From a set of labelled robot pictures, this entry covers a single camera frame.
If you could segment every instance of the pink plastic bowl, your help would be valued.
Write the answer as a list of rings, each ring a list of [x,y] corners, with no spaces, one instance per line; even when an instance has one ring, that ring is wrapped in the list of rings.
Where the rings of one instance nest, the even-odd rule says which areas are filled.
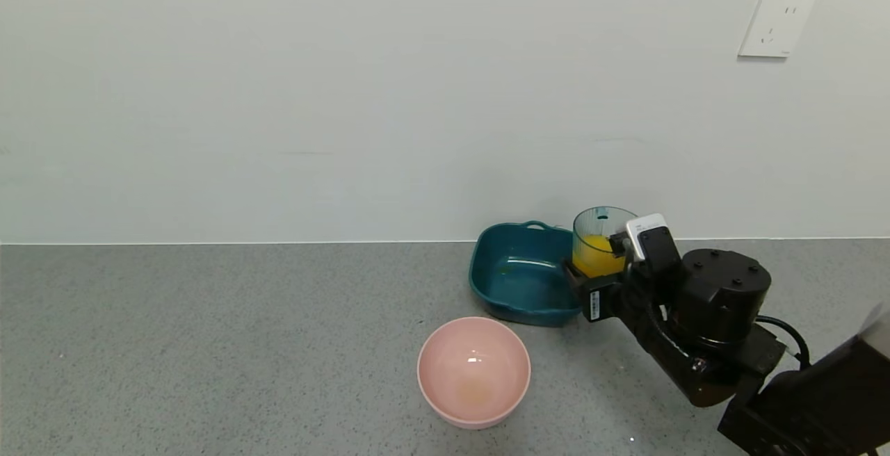
[[[417,382],[445,421],[481,430],[519,405],[531,380],[531,361],[510,328],[484,317],[452,320],[420,349]]]

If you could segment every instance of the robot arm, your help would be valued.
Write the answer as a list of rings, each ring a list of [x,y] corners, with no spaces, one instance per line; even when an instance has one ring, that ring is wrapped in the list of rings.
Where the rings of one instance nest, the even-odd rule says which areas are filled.
[[[890,441],[890,360],[861,338],[870,335],[761,392],[785,345],[757,323],[772,282],[757,260],[722,250],[680,256],[661,215],[628,222],[610,244],[625,256],[621,273],[588,278],[563,266],[584,316],[619,318],[693,405],[735,396],[718,429],[743,450],[852,455]],[[890,334],[890,324],[881,329]],[[807,351],[798,358],[809,365]]]

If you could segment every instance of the gray countertop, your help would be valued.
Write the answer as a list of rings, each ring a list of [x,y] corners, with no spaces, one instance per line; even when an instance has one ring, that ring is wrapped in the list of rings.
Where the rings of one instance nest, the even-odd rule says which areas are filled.
[[[890,241],[681,246],[759,259],[773,278],[763,312],[814,358],[887,297]],[[480,432],[441,421],[416,357],[442,323],[484,314],[472,252],[3,247],[0,453],[741,454],[716,431],[722,406],[690,406],[617,322],[509,324],[532,364],[517,411]]]

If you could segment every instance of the wall outlet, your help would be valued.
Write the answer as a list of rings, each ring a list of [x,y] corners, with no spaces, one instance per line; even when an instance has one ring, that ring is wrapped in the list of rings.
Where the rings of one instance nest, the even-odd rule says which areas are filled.
[[[760,0],[738,56],[791,56],[816,0]]]

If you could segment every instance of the teal basket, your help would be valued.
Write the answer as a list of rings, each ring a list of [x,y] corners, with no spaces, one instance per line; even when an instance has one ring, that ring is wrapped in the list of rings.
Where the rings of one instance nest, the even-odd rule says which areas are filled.
[[[562,269],[571,258],[571,231],[538,221],[494,225],[476,243],[470,287],[492,316],[560,327],[581,312]]]

